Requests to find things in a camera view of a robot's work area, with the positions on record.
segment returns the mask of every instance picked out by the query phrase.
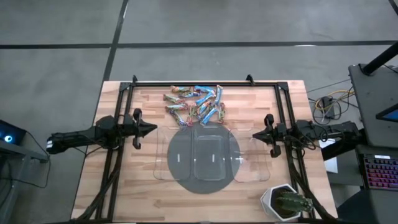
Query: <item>potted cactus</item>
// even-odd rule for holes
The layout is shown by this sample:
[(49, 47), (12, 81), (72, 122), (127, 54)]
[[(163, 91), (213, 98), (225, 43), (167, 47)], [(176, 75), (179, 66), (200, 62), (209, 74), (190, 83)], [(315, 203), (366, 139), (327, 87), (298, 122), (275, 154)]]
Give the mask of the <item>potted cactus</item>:
[(286, 222), (298, 218), (301, 212), (310, 212), (312, 200), (298, 194), (289, 184), (271, 187), (261, 197), (264, 211)]

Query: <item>blue led light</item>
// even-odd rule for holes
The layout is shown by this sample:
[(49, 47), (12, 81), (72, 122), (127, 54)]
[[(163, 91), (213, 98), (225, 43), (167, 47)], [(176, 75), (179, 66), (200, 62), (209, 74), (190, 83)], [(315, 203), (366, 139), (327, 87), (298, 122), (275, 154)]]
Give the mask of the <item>blue led light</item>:
[(11, 142), (12, 141), (12, 137), (11, 136), (6, 136), (4, 137), (5, 142)]

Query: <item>concrete floor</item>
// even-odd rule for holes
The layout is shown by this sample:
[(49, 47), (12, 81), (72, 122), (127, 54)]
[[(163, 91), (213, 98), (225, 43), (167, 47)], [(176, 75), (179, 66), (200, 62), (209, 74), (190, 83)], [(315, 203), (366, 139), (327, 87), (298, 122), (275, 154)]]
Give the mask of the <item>concrete floor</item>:
[[(122, 0), (0, 0), (0, 44), (111, 43)], [(387, 0), (130, 0), (120, 42), (396, 40), (398, 16)], [(119, 49), (110, 80), (305, 80), (308, 90), (348, 78), (388, 46)], [(0, 119), (50, 133), (93, 121), (109, 49), (0, 50)], [(342, 83), (309, 94), (348, 89)], [(340, 121), (360, 126), (351, 108)], [(33, 144), (27, 145), (35, 150)], [(46, 189), (24, 186), (11, 223), (70, 217), (83, 155), (52, 156)], [(32, 163), (32, 182), (46, 165)], [(339, 205), (357, 187), (332, 185)]]

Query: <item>pile of snack bars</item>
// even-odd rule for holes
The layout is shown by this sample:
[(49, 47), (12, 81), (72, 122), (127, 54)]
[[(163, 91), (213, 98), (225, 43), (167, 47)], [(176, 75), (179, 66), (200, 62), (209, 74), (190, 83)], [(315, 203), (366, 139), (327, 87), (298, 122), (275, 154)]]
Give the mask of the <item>pile of snack bars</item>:
[[(171, 86), (172, 93), (175, 95), (163, 95), (163, 100), (174, 103), (174, 105), (166, 106), (166, 112), (171, 114), (177, 124), (181, 127), (192, 126), (193, 118), (196, 117), (200, 121), (200, 124), (206, 125), (210, 118), (217, 112), (218, 122), (223, 124), (225, 117), (225, 105), (221, 103), (221, 94), (223, 87), (217, 86), (217, 91), (208, 86), (194, 86), (194, 87), (179, 87)], [(196, 100), (195, 104), (188, 105), (184, 98), (191, 98), (195, 96), (201, 96), (205, 93), (206, 96), (202, 99)], [(189, 112), (186, 121), (180, 116), (177, 111), (187, 110)]]

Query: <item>cactus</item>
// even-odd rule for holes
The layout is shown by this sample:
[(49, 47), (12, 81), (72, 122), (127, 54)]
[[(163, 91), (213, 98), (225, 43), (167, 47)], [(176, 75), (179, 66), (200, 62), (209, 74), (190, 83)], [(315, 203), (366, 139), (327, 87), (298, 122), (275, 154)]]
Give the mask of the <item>cactus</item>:
[(313, 207), (311, 199), (289, 191), (282, 192), (281, 195), (281, 197), (276, 198), (280, 208), (291, 212), (311, 212)]

